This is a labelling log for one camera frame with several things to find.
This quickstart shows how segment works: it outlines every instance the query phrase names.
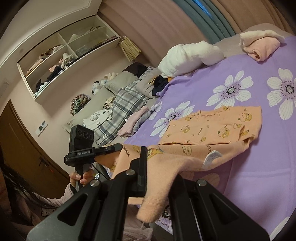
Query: camera lens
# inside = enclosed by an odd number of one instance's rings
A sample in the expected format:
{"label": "camera lens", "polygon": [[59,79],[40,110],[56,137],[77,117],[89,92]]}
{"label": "camera lens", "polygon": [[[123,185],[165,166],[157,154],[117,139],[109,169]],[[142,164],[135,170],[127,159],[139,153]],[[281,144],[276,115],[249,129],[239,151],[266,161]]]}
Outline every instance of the camera lens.
{"label": "camera lens", "polygon": [[88,136],[89,136],[89,134],[85,131],[85,132],[83,133],[83,136],[84,136],[85,139],[87,139]]}

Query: clothing tag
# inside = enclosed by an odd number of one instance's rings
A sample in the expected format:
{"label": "clothing tag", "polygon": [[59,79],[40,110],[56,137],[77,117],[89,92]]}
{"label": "clothing tag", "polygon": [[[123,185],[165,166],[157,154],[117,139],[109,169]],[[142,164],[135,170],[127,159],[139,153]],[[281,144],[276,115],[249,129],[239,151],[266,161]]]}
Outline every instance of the clothing tag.
{"label": "clothing tag", "polygon": [[213,162],[214,159],[216,159],[218,157],[221,157],[221,156],[222,156],[222,154],[220,152],[216,151],[216,150],[210,152],[206,156],[205,161],[202,164],[202,169],[208,168],[212,164],[212,162]]}

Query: cable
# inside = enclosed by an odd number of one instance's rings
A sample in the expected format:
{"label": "cable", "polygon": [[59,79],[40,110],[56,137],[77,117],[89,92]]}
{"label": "cable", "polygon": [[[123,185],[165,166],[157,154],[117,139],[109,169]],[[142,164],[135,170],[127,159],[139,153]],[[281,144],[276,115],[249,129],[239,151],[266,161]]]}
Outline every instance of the cable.
{"label": "cable", "polygon": [[99,174],[101,174],[104,178],[106,178],[107,180],[110,180],[110,177],[106,177],[103,173],[101,173],[95,166],[94,164],[92,163],[93,167],[98,171]]}

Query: person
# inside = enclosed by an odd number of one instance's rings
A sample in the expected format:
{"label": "person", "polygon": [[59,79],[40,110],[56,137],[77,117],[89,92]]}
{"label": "person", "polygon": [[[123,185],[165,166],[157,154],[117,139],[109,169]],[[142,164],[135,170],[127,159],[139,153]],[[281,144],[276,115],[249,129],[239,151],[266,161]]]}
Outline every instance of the person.
{"label": "person", "polygon": [[[70,183],[60,199],[45,198],[34,193],[30,184],[4,163],[0,146],[0,209],[20,235],[26,239],[34,226],[75,194],[76,181],[86,185],[93,179],[93,174],[93,170],[89,170],[81,178],[73,172],[69,175]],[[128,205],[123,232],[124,241],[148,241],[152,238],[153,228],[145,228],[143,223],[136,218],[137,211],[138,208],[135,205]]]}
{"label": "person", "polygon": [[93,179],[93,170],[83,177],[73,172],[70,183],[60,199],[49,199],[34,193],[30,184],[15,170],[4,163],[0,147],[0,206],[12,225],[26,238],[29,231],[65,203],[76,192],[76,181],[85,185]]}

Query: plaid blanket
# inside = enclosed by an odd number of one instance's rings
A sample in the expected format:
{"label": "plaid blanket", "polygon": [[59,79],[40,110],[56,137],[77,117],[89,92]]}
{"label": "plaid blanket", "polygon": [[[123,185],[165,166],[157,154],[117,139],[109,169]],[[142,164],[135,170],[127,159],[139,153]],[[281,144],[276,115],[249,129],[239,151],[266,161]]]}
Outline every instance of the plaid blanket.
{"label": "plaid blanket", "polygon": [[109,144],[115,139],[117,132],[126,122],[125,119],[128,119],[130,115],[139,111],[147,103],[149,98],[140,94],[135,86],[153,69],[153,67],[149,67],[133,83],[119,90],[113,102],[112,119],[105,121],[95,130],[94,141],[99,147]]}

